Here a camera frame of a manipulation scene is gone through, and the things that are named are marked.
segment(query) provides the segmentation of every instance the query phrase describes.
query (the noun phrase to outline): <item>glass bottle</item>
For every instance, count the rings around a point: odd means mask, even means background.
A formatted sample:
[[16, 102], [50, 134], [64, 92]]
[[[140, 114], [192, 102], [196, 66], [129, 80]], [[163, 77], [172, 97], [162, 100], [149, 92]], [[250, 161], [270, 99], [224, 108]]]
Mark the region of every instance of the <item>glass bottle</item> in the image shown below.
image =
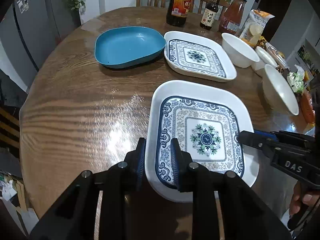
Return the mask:
[[210, 0], [209, 3], [207, 3], [200, 22], [200, 27], [206, 30], [210, 30], [212, 28], [214, 17], [219, 11], [219, 2], [220, 0]]
[[242, 19], [244, 5], [247, 0], [233, 0], [230, 7], [224, 13], [219, 25], [219, 32], [235, 35]]
[[170, 0], [166, 21], [170, 25], [185, 24], [192, 0]]

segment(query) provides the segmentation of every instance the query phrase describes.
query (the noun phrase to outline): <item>screw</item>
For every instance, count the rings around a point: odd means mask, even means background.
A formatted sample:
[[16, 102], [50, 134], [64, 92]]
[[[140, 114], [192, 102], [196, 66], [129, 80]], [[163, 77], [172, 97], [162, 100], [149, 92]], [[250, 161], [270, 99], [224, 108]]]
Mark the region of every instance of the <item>screw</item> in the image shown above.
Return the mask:
[[229, 178], [234, 178], [236, 176], [236, 174], [233, 171], [227, 171], [226, 174]]
[[128, 164], [126, 162], [118, 163], [118, 167], [121, 168], [121, 169], [124, 169], [126, 166], [128, 166]]
[[90, 175], [91, 175], [91, 171], [86, 170], [86, 171], [82, 171], [81, 172], [81, 176], [84, 177], [84, 178], [87, 178]]
[[189, 163], [189, 167], [194, 170], [194, 169], [199, 167], [199, 164], [195, 163], [195, 162], [192, 162], [192, 163]]

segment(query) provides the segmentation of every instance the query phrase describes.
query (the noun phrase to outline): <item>white plate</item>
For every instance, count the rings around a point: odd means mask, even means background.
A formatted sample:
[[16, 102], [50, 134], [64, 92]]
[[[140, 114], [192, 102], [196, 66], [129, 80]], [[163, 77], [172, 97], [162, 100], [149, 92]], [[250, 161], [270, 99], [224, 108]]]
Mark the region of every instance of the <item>white plate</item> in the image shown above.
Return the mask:
[[234, 94], [218, 88], [174, 80], [160, 85], [152, 97], [145, 155], [151, 186], [164, 198], [192, 202], [172, 179], [170, 141], [209, 170], [235, 171], [251, 187], [258, 175], [257, 150], [236, 141], [239, 131], [253, 132], [249, 113]]
[[164, 57], [174, 71], [218, 82], [236, 78], [234, 65], [218, 43], [177, 31], [167, 32], [164, 38]]

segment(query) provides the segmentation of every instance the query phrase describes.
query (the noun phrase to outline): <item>finger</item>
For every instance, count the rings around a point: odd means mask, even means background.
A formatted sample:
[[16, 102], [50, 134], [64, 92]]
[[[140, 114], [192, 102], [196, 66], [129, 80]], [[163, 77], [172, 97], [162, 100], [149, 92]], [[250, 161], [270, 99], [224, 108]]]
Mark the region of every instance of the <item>finger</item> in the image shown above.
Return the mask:
[[308, 206], [314, 206], [320, 196], [320, 192], [308, 192], [303, 196], [302, 202]]
[[293, 188], [293, 198], [294, 200], [298, 200], [301, 195], [301, 183], [298, 181]]
[[289, 215], [292, 216], [292, 215], [298, 213], [300, 208], [301, 208], [301, 201], [299, 201], [299, 200], [295, 201], [292, 199], [290, 202], [290, 207], [289, 207]]

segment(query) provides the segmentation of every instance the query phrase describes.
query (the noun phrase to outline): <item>wooden table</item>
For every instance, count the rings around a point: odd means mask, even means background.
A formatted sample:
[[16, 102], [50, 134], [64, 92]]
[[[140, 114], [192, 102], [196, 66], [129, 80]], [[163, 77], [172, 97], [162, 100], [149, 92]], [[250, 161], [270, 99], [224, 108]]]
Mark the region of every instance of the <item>wooden table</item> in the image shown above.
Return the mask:
[[[153, 92], [168, 80], [187, 80], [234, 93], [248, 108], [256, 129], [302, 132], [306, 128], [302, 114], [289, 117], [270, 109], [263, 98], [261, 78], [250, 67], [237, 67], [235, 80], [219, 83], [178, 74], [163, 55], [125, 70], [107, 69], [95, 60], [97, 36], [122, 26], [151, 27], [161, 34], [179, 30], [221, 43], [220, 33], [199, 27], [201, 15], [190, 13], [183, 28], [165, 23], [165, 15], [166, 9], [154, 7], [107, 12], [69, 35], [39, 71], [20, 111], [23, 178], [39, 217], [81, 171], [108, 169], [135, 148], [139, 137], [146, 137]], [[272, 209], [283, 210], [278, 205], [288, 202], [294, 180], [277, 172], [262, 157], [253, 189]], [[268, 187], [277, 190], [274, 183], [279, 192], [267, 197]], [[133, 194], [129, 203], [130, 239], [190, 238], [190, 204], [165, 200], [146, 179], [142, 193]]]

